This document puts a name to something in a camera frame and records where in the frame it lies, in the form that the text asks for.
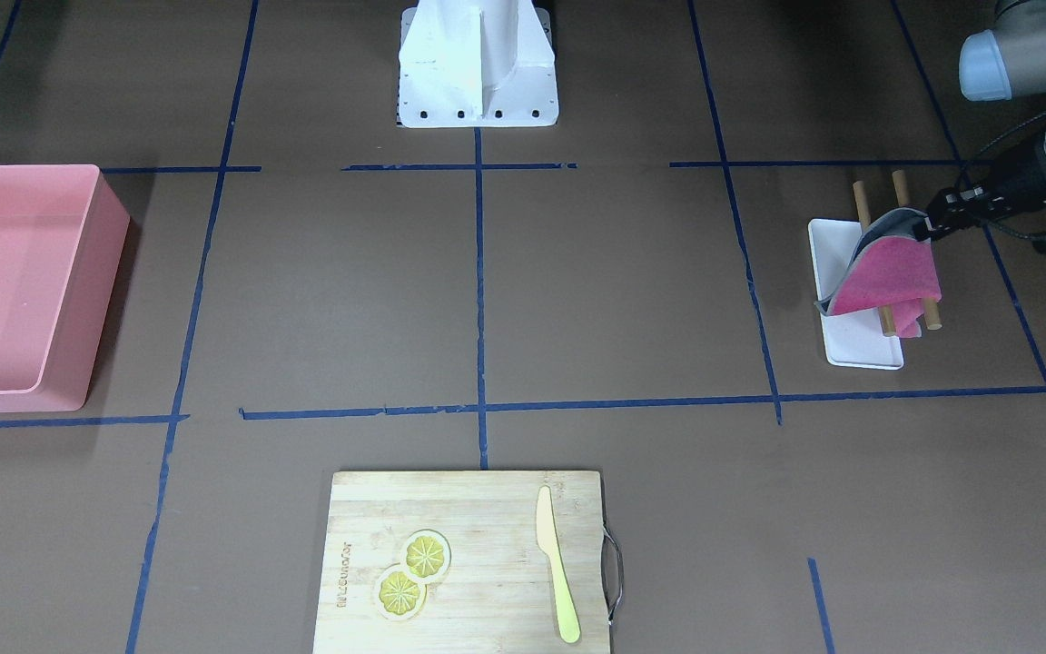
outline wooden cutting board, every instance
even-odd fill
[[[560,638],[551,571],[536,540],[541,486],[581,622]],[[376,583],[419,529],[447,538],[447,574],[394,622]],[[314,654],[609,653],[598,472],[338,472],[328,500]]]

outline cloth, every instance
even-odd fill
[[[846,276],[827,298],[818,300],[818,310],[842,315],[890,307],[899,338],[920,336],[920,298],[942,299],[931,244],[914,240],[912,231],[925,218],[920,210],[900,207],[874,221],[858,242]]]

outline pink plastic box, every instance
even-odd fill
[[[0,165],[0,413],[87,400],[130,218],[94,165]]]

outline knife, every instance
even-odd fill
[[[555,537],[555,516],[551,509],[551,488],[540,487],[540,497],[535,502],[535,533],[540,549],[551,563],[551,585],[555,590],[555,617],[560,622],[560,637],[564,642],[581,638],[581,619],[575,615],[572,589],[564,574],[564,558],[560,556],[560,539]]]

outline white tray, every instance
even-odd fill
[[[814,285],[821,299],[845,277],[863,228],[855,221],[815,218],[810,221],[809,232]],[[847,368],[902,368],[902,340],[897,336],[883,336],[879,310],[822,315],[821,318],[822,342],[829,363]]]

